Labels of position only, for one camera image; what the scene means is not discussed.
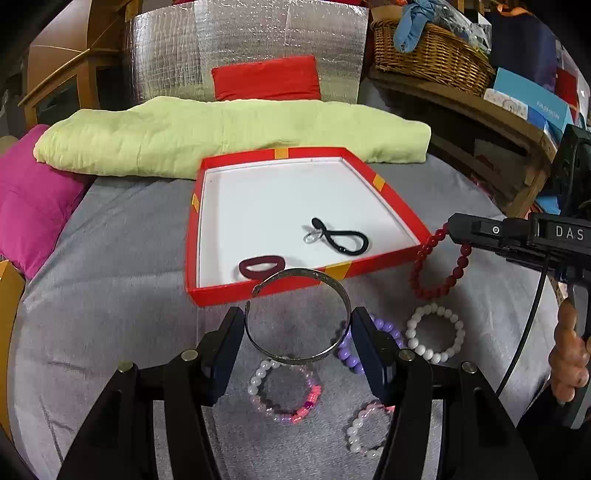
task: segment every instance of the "wooden furniture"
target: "wooden furniture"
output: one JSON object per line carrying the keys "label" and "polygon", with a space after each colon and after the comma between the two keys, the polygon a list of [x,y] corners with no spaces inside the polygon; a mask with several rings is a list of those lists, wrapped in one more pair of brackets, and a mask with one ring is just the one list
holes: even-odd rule
{"label": "wooden furniture", "polygon": [[[542,130],[490,102],[455,88],[371,68],[368,77],[392,111],[431,126],[429,151],[467,176],[487,182],[507,216],[523,217],[550,175],[556,148]],[[524,159],[522,175],[473,155],[484,140]]]}
{"label": "wooden furniture", "polygon": [[8,351],[18,302],[25,288],[25,280],[8,260],[0,262],[0,426],[12,439],[8,421]]}
{"label": "wooden furniture", "polygon": [[[73,0],[42,30],[29,47],[27,94],[19,104],[27,128],[55,123],[80,108],[114,109],[106,105],[112,95],[101,98],[98,83],[105,78],[102,83],[113,87],[109,75],[117,68],[122,72],[125,16],[139,4],[139,0]],[[114,91],[121,93],[123,85]]]}

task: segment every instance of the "metal bangle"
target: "metal bangle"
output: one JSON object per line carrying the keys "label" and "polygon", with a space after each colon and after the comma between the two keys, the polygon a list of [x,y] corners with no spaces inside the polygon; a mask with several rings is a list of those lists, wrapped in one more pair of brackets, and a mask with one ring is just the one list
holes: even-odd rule
{"label": "metal bangle", "polygon": [[258,343],[256,343],[252,338],[250,330],[248,329],[248,313],[251,309],[250,300],[246,302],[246,306],[244,308],[244,329],[246,330],[246,335],[257,350],[259,350],[263,355],[269,357],[271,360],[275,360],[276,362],[287,365],[304,365],[311,362],[317,362],[318,360],[322,360],[323,358],[330,355],[330,353],[333,352],[345,339],[345,336],[349,331],[349,324],[351,323],[351,301],[349,300],[347,291],[338,281],[336,281],[334,278],[327,275],[326,273],[319,272],[318,270],[312,270],[311,268],[288,268],[287,270],[277,272],[276,274],[270,276],[264,282],[259,283],[252,289],[252,298],[256,297],[261,292],[261,290],[265,288],[267,285],[286,277],[313,278],[315,280],[319,280],[320,282],[327,284],[329,287],[332,287],[332,289],[334,289],[334,291],[339,294],[340,298],[343,300],[343,303],[345,304],[345,309],[347,310],[347,319],[341,337],[335,343],[330,345],[327,349],[322,350],[320,353],[317,353],[316,355],[307,358],[293,358],[289,356],[274,355],[273,353],[268,352]]}

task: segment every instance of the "pink pillow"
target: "pink pillow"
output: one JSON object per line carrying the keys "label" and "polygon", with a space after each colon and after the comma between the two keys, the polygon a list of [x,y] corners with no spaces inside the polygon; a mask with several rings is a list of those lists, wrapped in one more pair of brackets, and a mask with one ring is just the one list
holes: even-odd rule
{"label": "pink pillow", "polygon": [[37,163],[33,148],[48,128],[37,125],[0,157],[0,255],[29,279],[95,179]]}

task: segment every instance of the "pink beaded bracelet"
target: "pink beaded bracelet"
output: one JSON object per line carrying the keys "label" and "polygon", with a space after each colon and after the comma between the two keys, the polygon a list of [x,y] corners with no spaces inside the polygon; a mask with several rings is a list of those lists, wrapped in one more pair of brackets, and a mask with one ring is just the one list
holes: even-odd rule
{"label": "pink beaded bracelet", "polygon": [[267,372],[270,369],[279,368],[281,365],[283,364],[276,362],[275,360],[263,360],[260,367],[255,372],[255,375],[251,378],[247,390],[248,394],[251,396],[251,402],[258,411],[265,413],[268,417],[272,417],[273,421],[276,421],[277,423],[281,423],[283,425],[295,425],[301,422],[308,415],[308,413],[310,413],[310,410],[314,408],[318,402],[318,399],[320,398],[320,394],[322,393],[322,387],[314,378],[314,373],[312,370],[310,370],[310,368],[304,365],[287,365],[289,368],[295,368],[304,374],[306,378],[306,385],[310,389],[310,392],[306,397],[306,402],[295,412],[286,413],[284,411],[272,408],[270,406],[272,402],[270,402],[269,399],[263,400],[261,396],[258,395],[259,388],[262,384],[262,379],[267,376]]}

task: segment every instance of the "folded blanket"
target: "folded blanket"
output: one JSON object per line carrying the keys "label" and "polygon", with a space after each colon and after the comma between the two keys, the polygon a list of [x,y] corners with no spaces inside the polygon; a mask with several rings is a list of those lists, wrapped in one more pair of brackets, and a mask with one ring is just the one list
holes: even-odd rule
{"label": "folded blanket", "polygon": [[345,147],[367,162],[425,161],[428,125],[319,100],[157,97],[124,112],[80,110],[37,142],[38,162],[107,176],[194,179],[202,158],[281,147]]}

